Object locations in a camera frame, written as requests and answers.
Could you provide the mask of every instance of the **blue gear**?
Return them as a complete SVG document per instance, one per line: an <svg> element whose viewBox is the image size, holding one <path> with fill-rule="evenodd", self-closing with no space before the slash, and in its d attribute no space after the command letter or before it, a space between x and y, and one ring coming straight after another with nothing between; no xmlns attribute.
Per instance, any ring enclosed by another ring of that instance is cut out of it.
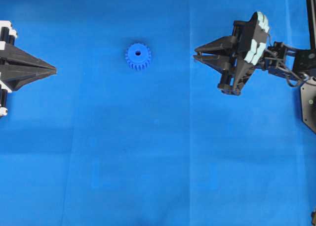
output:
<svg viewBox="0 0 316 226"><path fill-rule="evenodd" d="M131 68L143 70L149 66L152 53L145 44L135 43L127 49L125 59Z"/></svg>

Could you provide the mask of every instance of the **blue tablecloth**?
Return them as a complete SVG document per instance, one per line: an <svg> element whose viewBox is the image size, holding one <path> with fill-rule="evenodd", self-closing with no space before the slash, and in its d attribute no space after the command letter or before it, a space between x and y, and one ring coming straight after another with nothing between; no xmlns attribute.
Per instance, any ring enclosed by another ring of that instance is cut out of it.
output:
<svg viewBox="0 0 316 226"><path fill-rule="evenodd" d="M262 11L273 41L309 48L305 0L0 0L16 46L58 75L9 96L3 226L309 225L316 135L299 91L256 71L242 96L194 48ZM131 70L125 49L153 61Z"/></svg>

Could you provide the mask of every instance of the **metal bracket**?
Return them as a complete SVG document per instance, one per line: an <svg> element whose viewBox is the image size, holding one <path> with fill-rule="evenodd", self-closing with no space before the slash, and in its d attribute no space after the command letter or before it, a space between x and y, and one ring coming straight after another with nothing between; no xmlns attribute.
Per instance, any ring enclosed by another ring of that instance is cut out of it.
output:
<svg viewBox="0 0 316 226"><path fill-rule="evenodd" d="M316 85L316 80L309 80ZM316 133L316 86L304 84L301 86L301 103L303 122Z"/></svg>

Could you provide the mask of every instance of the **screw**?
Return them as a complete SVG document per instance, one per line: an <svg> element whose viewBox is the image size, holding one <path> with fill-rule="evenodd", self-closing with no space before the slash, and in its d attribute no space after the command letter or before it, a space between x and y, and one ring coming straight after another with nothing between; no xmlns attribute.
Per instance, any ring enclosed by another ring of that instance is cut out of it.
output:
<svg viewBox="0 0 316 226"><path fill-rule="evenodd" d="M309 59L314 59L315 58L315 54L314 53L311 53L309 56L308 56Z"/></svg>

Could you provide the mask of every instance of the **blue fabric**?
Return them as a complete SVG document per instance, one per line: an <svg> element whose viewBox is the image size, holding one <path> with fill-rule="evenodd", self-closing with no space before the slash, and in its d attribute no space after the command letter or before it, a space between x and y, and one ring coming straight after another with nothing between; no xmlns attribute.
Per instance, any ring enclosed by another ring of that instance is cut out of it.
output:
<svg viewBox="0 0 316 226"><path fill-rule="evenodd" d="M242 96L194 48L262 11L309 48L305 0L0 0L16 45L58 75L9 97L0 225L309 225L316 146L298 90L256 71ZM136 72L135 42L153 61Z"/></svg>

